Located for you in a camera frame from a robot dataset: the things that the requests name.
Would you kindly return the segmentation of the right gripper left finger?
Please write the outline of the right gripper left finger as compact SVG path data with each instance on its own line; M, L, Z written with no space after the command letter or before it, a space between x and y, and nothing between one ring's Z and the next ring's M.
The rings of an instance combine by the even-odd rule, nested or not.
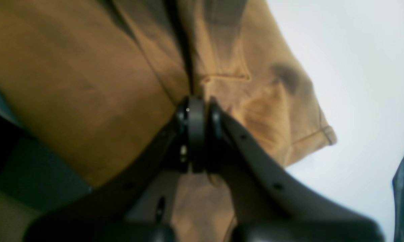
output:
M42 216L25 242L174 242L169 223L179 178L204 170L205 107L185 98L123 172L92 193Z

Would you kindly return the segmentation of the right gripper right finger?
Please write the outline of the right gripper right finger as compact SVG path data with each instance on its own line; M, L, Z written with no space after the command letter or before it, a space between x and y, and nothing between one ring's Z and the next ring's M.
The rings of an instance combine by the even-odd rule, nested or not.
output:
M294 179L217 101L208 103L207 171L228 185L231 242L383 242L372 219Z

